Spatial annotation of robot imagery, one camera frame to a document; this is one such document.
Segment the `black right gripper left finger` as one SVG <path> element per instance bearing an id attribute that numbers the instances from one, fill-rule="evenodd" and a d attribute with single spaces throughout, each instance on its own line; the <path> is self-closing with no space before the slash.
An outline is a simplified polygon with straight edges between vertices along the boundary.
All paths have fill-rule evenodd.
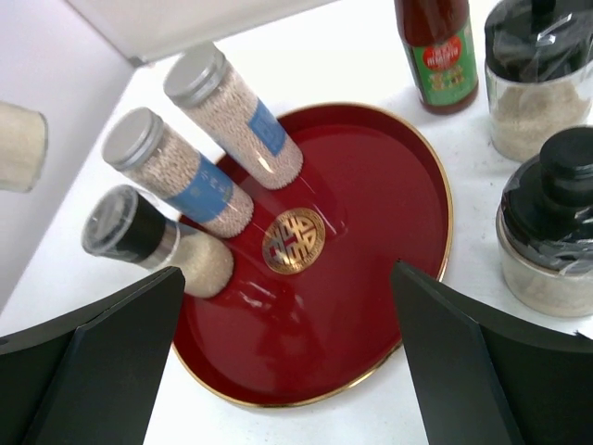
<path id="1" fill-rule="evenodd" d="M 1 338 L 4 444 L 141 444 L 183 303 L 167 267 Z"/>

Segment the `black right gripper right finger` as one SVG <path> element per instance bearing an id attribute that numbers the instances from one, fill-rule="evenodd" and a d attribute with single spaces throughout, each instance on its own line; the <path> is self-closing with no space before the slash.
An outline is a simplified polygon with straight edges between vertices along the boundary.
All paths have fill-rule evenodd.
<path id="1" fill-rule="evenodd" d="M 391 285 L 429 443 L 591 443 L 590 338 L 497 310 L 403 261 Z"/>

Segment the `black-top grinder bottle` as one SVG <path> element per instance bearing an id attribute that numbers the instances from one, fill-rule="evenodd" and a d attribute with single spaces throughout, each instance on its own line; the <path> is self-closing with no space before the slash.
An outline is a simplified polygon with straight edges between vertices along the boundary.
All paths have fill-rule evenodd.
<path id="1" fill-rule="evenodd" d="M 178 267 L 184 291 L 200 299 L 221 293 L 233 276 L 233 253 L 218 238 L 166 217 L 126 184 L 97 202 L 82 229 L 82 248 L 148 271 Z"/>

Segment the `white bead jar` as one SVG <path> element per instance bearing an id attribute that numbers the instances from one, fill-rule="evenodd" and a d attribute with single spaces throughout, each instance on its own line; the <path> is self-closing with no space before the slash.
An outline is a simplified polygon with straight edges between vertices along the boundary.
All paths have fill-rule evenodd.
<path id="1" fill-rule="evenodd" d="M 252 198 L 149 108 L 127 113 L 103 145 L 111 167 L 221 238 L 240 235 Z"/>
<path id="2" fill-rule="evenodd" d="M 187 51 L 170 69 L 166 96 L 258 183 L 291 184 L 304 156 L 282 124 L 212 42 Z"/>

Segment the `small black-capped powder bottle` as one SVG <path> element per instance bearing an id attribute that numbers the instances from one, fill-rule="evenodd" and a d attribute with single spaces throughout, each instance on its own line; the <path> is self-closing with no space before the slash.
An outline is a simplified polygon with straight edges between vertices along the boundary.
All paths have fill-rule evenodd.
<path id="1" fill-rule="evenodd" d="M 47 149 L 44 114 L 1 102 L 1 189 L 30 192 L 42 174 Z"/>

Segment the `green-label sauce bottle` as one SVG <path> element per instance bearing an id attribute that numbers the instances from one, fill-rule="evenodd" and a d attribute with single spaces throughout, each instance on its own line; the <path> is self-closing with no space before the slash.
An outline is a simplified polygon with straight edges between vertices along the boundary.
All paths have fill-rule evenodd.
<path id="1" fill-rule="evenodd" d="M 397 29 L 423 106 L 448 115 L 469 107 L 479 78 L 466 0 L 400 0 Z"/>

